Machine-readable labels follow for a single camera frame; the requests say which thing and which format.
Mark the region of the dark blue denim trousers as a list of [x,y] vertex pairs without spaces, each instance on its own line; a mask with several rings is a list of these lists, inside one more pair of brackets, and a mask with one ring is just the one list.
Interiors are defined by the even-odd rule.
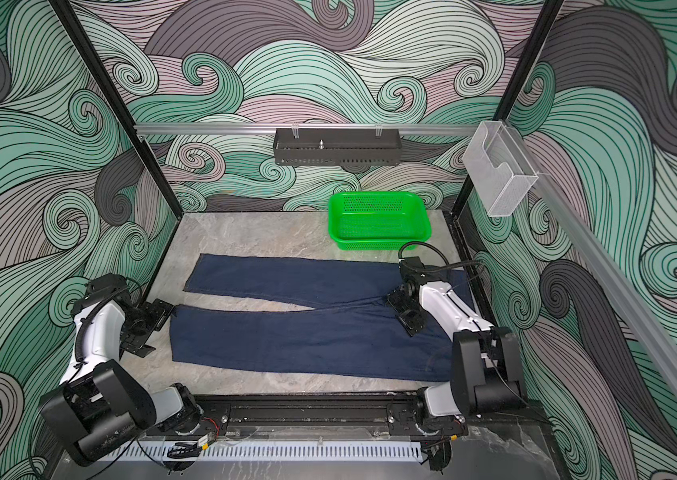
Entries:
[[186,292],[294,310],[176,306],[172,359],[254,372],[446,382],[452,341],[434,320],[414,336],[404,330],[386,302],[401,283],[394,263],[202,254]]

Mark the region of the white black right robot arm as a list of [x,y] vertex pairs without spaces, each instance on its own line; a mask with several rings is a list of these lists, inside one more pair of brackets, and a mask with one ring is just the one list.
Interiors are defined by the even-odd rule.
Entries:
[[450,380],[424,391],[428,414],[469,417],[522,408],[528,395],[516,334],[458,296],[449,278],[452,265],[428,266],[410,257],[399,267],[402,285],[387,301],[404,330],[414,336],[434,320],[452,342]]

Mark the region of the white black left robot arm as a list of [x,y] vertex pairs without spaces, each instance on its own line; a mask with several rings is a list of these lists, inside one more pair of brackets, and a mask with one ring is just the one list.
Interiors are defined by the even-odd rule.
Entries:
[[202,408],[188,387],[148,392],[120,363],[154,352],[148,338],[174,305],[132,301],[130,279],[106,274],[86,284],[72,306],[74,345],[60,384],[40,400],[40,417],[64,451],[88,467],[146,432],[192,435]]

